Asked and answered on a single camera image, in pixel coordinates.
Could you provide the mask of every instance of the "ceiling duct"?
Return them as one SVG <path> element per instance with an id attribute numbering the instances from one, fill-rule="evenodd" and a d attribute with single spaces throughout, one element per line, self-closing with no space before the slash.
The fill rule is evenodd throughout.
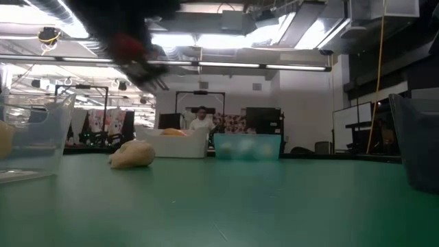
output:
<path id="1" fill-rule="evenodd" d="M 83 24 L 73 15 L 72 11 L 61 0 L 24 0 L 31 7 L 44 12 L 45 14 L 55 17 L 62 23 L 62 29 L 69 36 L 74 38 L 88 38 Z M 106 56 L 105 47 L 101 43 L 81 42 L 85 48 L 93 52 L 97 56 Z"/>
<path id="2" fill-rule="evenodd" d="M 256 28 L 249 14 L 238 11 L 224 11 L 224 14 L 232 18 L 223 18 L 223 14 L 177 12 L 173 19 L 163 19 L 157 23 L 159 27 L 152 30 L 160 28 L 169 33 L 246 35 Z"/>
<path id="3" fill-rule="evenodd" d="M 197 58 L 184 55 L 178 47 L 161 47 L 166 54 L 167 60 L 195 61 Z M 197 71 L 197 67 L 181 66 L 183 69 Z"/>
<path id="4" fill-rule="evenodd" d="M 383 16 L 418 18 L 419 0 L 386 0 L 384 13 L 383 0 L 350 0 L 351 16 L 355 20 L 373 20 Z"/>
<path id="5" fill-rule="evenodd" d="M 295 47 L 326 6 L 324 1 L 303 1 L 279 44 Z"/>

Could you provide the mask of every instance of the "wall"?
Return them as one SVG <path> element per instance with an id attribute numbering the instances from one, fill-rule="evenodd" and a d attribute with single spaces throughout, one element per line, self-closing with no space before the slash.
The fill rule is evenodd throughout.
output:
<path id="1" fill-rule="evenodd" d="M 330 73 L 281 71 L 280 90 L 272 92 L 285 113 L 285 152 L 296 146 L 314 150 L 316 142 L 332 140 Z"/>
<path id="2" fill-rule="evenodd" d="M 275 107 L 280 105 L 279 93 L 281 92 L 281 72 L 279 71 L 270 83 L 270 101 Z"/>
<path id="3" fill-rule="evenodd" d="M 156 94 L 156 119 L 158 114 L 174 113 L 176 91 L 199 90 L 199 77 L 186 75 L 185 77 L 167 76 L 164 82 L 171 91 L 162 91 Z M 209 92 L 226 93 L 226 114 L 241 114 L 246 107 L 271 107 L 270 81 L 263 76 L 228 76 L 203 75 L 202 81 L 209 82 Z M 253 83 L 261 83 L 262 91 L 252 91 Z M 222 95 L 192 95 L 179 94 L 177 111 L 181 113 L 186 107 L 206 106 L 215 108 L 222 113 Z"/>
<path id="4" fill-rule="evenodd" d="M 344 92 L 343 86 L 350 82 L 349 75 L 349 55 L 340 55 L 337 57 L 337 63 L 334 64 L 333 76 L 333 94 L 334 94 L 334 110 L 342 110 L 350 105 L 348 94 Z"/>

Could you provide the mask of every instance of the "plush toy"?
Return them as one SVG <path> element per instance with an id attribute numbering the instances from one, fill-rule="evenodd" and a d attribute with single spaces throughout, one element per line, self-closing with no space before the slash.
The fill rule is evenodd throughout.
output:
<path id="1" fill-rule="evenodd" d="M 124 143 L 109 157 L 111 168 L 129 168 L 151 165 L 156 157 L 154 148 L 144 141 Z"/>
<path id="2" fill-rule="evenodd" d="M 164 129 L 160 135 L 166 135 L 166 136 L 173 136 L 173 137 L 185 137 L 186 134 L 181 131 L 181 130 L 177 130 L 174 128 L 168 128 L 168 129 Z"/>
<path id="3" fill-rule="evenodd" d="M 0 121 L 0 159 L 6 158 L 12 152 L 12 139 L 14 127 Z"/>

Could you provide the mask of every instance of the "table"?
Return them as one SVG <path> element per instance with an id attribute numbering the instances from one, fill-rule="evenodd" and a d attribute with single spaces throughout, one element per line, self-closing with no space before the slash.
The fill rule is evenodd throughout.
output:
<path id="1" fill-rule="evenodd" d="M 106 161 L 64 156 L 58 176 L 0 185 L 0 245 L 439 246 L 439 197 L 399 164 Z"/>

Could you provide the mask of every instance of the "teal plastic bin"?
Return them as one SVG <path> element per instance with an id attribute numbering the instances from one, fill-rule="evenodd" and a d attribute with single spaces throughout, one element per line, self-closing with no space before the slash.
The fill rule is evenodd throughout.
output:
<path id="1" fill-rule="evenodd" d="M 281 136 L 277 134 L 215 134 L 215 157 L 220 159 L 273 161 L 279 159 Z"/>

